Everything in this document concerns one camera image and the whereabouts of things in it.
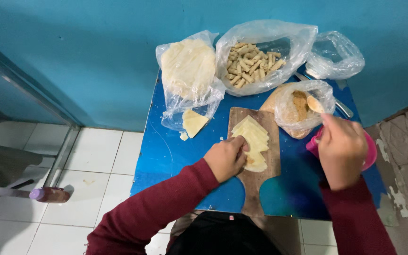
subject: black pants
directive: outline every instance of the black pants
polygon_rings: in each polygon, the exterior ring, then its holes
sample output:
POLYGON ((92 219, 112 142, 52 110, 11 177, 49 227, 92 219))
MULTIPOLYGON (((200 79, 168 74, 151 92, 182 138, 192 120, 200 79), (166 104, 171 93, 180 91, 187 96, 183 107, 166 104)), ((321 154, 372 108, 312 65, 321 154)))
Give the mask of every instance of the black pants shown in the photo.
POLYGON ((249 217, 225 212, 201 213, 167 252, 167 255, 185 254, 281 255, 249 217))

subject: hand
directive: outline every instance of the hand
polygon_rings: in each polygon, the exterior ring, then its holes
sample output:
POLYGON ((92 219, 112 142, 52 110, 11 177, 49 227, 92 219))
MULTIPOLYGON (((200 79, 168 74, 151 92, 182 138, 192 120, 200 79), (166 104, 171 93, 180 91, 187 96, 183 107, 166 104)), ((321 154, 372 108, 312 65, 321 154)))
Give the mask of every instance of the hand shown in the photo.
POLYGON ((236 175, 245 164, 247 157, 242 150, 247 152, 248 144, 243 136, 237 136, 215 143, 204 155, 219 183, 236 175))
POLYGON ((318 145, 320 164, 334 191, 353 186, 360 178, 368 151, 365 134, 357 122, 321 114, 324 131, 318 145))

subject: person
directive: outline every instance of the person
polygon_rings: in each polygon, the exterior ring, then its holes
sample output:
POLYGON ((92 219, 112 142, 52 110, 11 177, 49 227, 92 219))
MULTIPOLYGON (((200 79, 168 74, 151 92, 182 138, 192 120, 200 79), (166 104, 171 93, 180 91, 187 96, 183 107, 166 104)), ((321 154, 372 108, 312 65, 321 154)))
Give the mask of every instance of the person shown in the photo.
MULTIPOLYGON (((396 254, 360 176, 367 153, 362 127, 332 115, 322 114, 322 118, 325 128, 318 149, 326 181, 320 183, 320 189, 333 222, 338 254, 396 254)), ((125 200, 107 212, 88 235, 86 254, 145 254, 152 236, 240 172, 246 160, 242 151, 247 150, 242 136, 214 144, 178 175, 125 200)), ((250 218, 203 212, 183 233, 172 235, 166 254, 281 253, 250 218)))

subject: maroon sweater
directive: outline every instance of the maroon sweater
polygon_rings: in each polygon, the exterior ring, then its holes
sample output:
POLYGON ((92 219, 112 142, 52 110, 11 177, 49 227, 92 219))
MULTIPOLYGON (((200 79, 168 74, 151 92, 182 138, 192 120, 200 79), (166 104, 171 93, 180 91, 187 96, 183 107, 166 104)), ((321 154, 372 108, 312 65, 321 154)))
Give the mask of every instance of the maroon sweater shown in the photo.
MULTIPOLYGON (((88 235, 87 255, 145 254, 152 236, 192 211, 219 183, 204 159, 107 212, 88 235)), ((396 254, 363 178, 346 190, 320 185, 339 255, 396 254)))

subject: blue table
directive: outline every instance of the blue table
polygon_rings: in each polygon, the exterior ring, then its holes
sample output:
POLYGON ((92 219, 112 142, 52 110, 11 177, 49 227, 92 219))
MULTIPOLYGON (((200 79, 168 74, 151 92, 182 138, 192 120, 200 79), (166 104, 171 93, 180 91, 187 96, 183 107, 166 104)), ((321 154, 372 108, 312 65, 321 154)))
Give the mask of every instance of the blue table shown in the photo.
MULTIPOLYGON (((303 70, 304 66, 300 67, 298 72, 303 73, 303 70)), ((226 139, 231 107, 259 109, 273 92, 272 89, 239 98, 225 94, 214 115, 215 119, 212 119, 193 139, 182 141, 179 132, 161 125, 162 113, 166 108, 160 77, 161 72, 150 105, 131 195, 177 175, 184 166, 193 164, 214 143, 220 142, 221 136, 226 139)), ((298 79, 293 76, 287 82, 297 81, 298 79)), ((359 122, 360 117, 349 88, 341 90, 335 81, 325 81, 333 87, 333 95, 354 112, 352 120, 359 122)), ((342 117, 338 110, 335 111, 335 115, 342 117)), ((281 175, 265 181, 260 190, 261 204, 266 215, 330 219, 318 186, 319 181, 325 178, 324 173, 318 159, 305 148, 318 128, 316 127, 302 140, 291 138, 279 128, 281 175)), ((378 208, 380 194, 386 194, 386 190, 376 165, 364 171, 363 176, 378 208)), ((244 198, 242 183, 238 178, 232 177, 212 191, 196 209, 240 213, 244 198)))

